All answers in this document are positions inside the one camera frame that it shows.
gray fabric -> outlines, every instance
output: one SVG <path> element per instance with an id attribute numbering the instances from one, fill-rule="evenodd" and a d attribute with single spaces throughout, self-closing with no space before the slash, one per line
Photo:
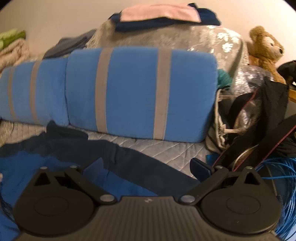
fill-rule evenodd
<path id="1" fill-rule="evenodd" d="M 14 123 L 12 134 L 6 143 L 15 143 L 39 135 L 46 131 L 46 127 L 29 125 L 19 122 Z M 200 143 L 178 143 L 162 140 L 133 139 L 126 137 L 111 136 L 94 131 L 85 131 L 89 140 L 104 139 L 116 143 L 122 147 L 132 148 L 148 156 L 168 164 L 169 166 L 193 177 L 190 172 L 189 162 L 196 157 L 205 161 L 205 156 L 210 152 L 205 148 L 203 142 Z"/>
<path id="2" fill-rule="evenodd" d="M 170 65 L 172 50 L 161 48 L 158 51 L 155 115 L 153 139 L 163 140 L 168 116 L 168 100 L 170 96 Z"/>
<path id="3" fill-rule="evenodd" d="M 35 123 L 40 124 L 37 116 L 36 110 L 36 79 L 38 74 L 38 69 L 42 60 L 35 62 L 32 68 L 31 79 L 30 79 L 30 108 L 32 112 L 32 117 Z"/>
<path id="4" fill-rule="evenodd" d="M 45 53 L 43 59 L 61 57 L 65 54 L 71 53 L 75 49 L 84 48 L 85 44 L 91 39 L 95 32 L 96 30 L 92 29 L 89 32 L 78 37 L 61 39 L 57 45 L 55 45 Z"/>
<path id="5" fill-rule="evenodd" d="M 96 71 L 95 107 L 96 127 L 100 132 L 107 133 L 106 120 L 106 92 L 108 68 L 113 48 L 103 48 L 98 61 Z"/>
<path id="6" fill-rule="evenodd" d="M 8 77 L 8 87 L 7 87 L 7 95 L 8 95 L 8 105 L 9 105 L 9 110 L 10 110 L 10 114 L 11 117 L 16 120 L 17 117 L 15 115 L 15 109 L 13 106 L 13 101 L 12 101 L 12 80 L 13 80 L 13 74 L 15 71 L 15 66 L 11 67 L 10 72 L 9 72 L 9 77 Z"/>

teddy bear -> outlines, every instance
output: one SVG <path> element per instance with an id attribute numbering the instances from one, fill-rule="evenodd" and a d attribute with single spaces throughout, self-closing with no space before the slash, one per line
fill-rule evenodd
<path id="1" fill-rule="evenodd" d="M 248 45 L 250 65 L 259 66 L 272 73 L 274 81 L 286 84 L 285 79 L 276 71 L 275 63 L 283 56 L 283 46 L 266 32 L 264 27 L 251 29 L 252 45 Z"/>

gray stripe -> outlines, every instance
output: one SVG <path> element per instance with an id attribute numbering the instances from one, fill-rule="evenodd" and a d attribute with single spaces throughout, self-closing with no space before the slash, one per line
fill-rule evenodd
<path id="1" fill-rule="evenodd" d="M 35 62 L 32 68 L 31 79 L 30 79 L 30 109 L 33 117 L 33 121 L 36 124 L 40 124 L 37 116 L 36 110 L 36 79 L 39 66 L 42 60 L 38 60 Z"/>
<path id="2" fill-rule="evenodd" d="M 15 68 L 16 66 L 12 66 L 10 69 L 9 77 L 8 77 L 8 87 L 7 87 L 8 106 L 9 106 L 11 117 L 14 121 L 17 120 L 17 117 L 15 115 L 15 109 L 13 107 L 13 100 L 12 100 L 12 80 L 13 80 L 13 74 L 14 74 Z"/>
<path id="3" fill-rule="evenodd" d="M 96 108 L 96 127 L 98 132 L 107 133 L 106 121 L 106 92 L 108 68 L 113 48 L 103 48 L 98 61 L 96 71 L 96 87 L 95 87 L 95 108 Z"/>
<path id="4" fill-rule="evenodd" d="M 165 137 L 170 96 L 171 57 L 171 49 L 158 50 L 153 139 L 163 140 Z"/>

blue wire bundle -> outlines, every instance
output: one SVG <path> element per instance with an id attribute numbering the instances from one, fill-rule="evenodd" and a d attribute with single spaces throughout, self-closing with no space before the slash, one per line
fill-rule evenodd
<path id="1" fill-rule="evenodd" d="M 262 177 L 267 180 L 285 179 L 287 190 L 285 197 L 279 200 L 282 202 L 282 216 L 276 227 L 276 234 L 282 240 L 288 240 L 296 231 L 290 235 L 289 233 L 296 225 L 296 158 L 270 158 L 265 160 L 256 171 L 259 171 L 263 166 L 267 165 L 272 173 L 280 173 L 275 177 Z"/>

white wall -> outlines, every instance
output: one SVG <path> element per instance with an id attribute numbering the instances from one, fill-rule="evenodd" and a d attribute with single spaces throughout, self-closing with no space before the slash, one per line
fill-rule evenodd
<path id="1" fill-rule="evenodd" d="M 141 3 L 172 3 L 176 0 L 12 0 L 0 11 L 0 31 L 27 31 L 33 54 L 43 53 L 61 37 L 76 36 L 97 28 L 111 14 Z M 285 47 L 278 64 L 296 59 L 296 12 L 283 0 L 197 0 L 199 7 L 217 13 L 222 25 L 240 33 L 262 25 Z"/>

